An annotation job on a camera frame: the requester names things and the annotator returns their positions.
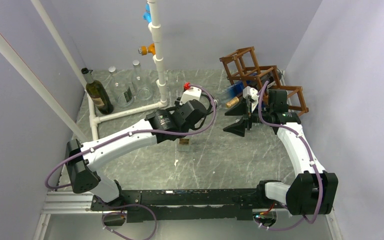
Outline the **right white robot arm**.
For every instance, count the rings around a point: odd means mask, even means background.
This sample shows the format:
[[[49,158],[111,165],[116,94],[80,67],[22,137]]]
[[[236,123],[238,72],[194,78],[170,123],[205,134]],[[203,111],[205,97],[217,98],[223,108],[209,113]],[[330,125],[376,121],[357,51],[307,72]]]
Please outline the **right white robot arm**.
[[[270,89],[268,104],[264,104],[261,93],[247,86],[243,99],[226,112],[227,116],[240,116],[240,120],[223,131],[244,137],[253,123],[262,123],[273,129],[286,149],[295,179],[290,185],[276,180],[261,181],[255,194],[260,207],[267,208],[278,202],[293,216],[328,215],[333,209],[339,180],[335,173],[327,172],[314,155],[300,118],[288,111],[287,95],[285,90]]]

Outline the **green wine bottle silver foil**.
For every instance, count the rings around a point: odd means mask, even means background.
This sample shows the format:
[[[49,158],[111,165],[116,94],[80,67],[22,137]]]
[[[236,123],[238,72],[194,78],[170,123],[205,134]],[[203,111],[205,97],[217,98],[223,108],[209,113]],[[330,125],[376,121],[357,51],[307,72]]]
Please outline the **green wine bottle silver foil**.
[[[85,90],[98,111],[103,115],[111,114],[114,111],[114,106],[111,103],[109,95],[103,84],[93,78],[93,70],[84,67],[80,71],[86,81]]]

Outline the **clear bottle white cap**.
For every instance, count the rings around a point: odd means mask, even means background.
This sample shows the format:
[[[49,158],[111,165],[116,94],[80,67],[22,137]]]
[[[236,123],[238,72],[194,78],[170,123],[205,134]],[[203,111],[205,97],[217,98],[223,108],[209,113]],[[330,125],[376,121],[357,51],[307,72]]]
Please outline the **clear bottle white cap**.
[[[120,107],[130,106],[134,102],[130,85],[117,77],[118,71],[115,66],[110,66],[108,72],[110,76],[109,90],[114,97],[115,103]]]

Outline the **clear bottle green label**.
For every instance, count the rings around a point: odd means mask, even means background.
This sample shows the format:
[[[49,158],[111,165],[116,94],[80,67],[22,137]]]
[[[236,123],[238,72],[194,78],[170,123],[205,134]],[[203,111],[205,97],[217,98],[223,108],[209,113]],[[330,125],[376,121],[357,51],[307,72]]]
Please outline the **clear bottle green label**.
[[[136,92],[136,98],[141,101],[148,101],[153,97],[153,90],[151,88],[149,79],[144,75],[139,60],[134,60],[133,65],[133,79],[132,85]]]

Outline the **brown bottle gold foil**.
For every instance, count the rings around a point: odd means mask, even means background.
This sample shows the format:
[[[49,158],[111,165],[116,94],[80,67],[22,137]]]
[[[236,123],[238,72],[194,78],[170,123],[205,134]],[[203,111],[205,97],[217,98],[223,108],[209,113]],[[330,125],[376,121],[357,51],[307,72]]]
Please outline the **brown bottle gold foil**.
[[[275,84],[275,78],[271,75],[268,75],[268,76],[263,76],[260,78],[260,81],[262,84],[268,82],[268,86],[273,86]],[[225,105],[227,108],[231,108],[233,107],[234,105],[236,105],[239,101],[240,101],[240,97],[242,96],[241,95],[242,93],[238,94],[237,96],[235,96],[232,100],[230,100],[229,102],[227,102]]]

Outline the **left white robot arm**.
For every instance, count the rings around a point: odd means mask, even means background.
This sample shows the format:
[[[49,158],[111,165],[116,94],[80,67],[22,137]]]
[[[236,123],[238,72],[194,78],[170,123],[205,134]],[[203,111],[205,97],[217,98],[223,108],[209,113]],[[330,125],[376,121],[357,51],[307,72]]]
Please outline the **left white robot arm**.
[[[101,167],[134,150],[184,138],[208,113],[199,100],[189,100],[180,106],[155,110],[134,125],[102,139],[68,142],[70,160],[65,165],[73,193],[90,192],[109,209],[119,209],[125,198],[121,185],[101,173]]]

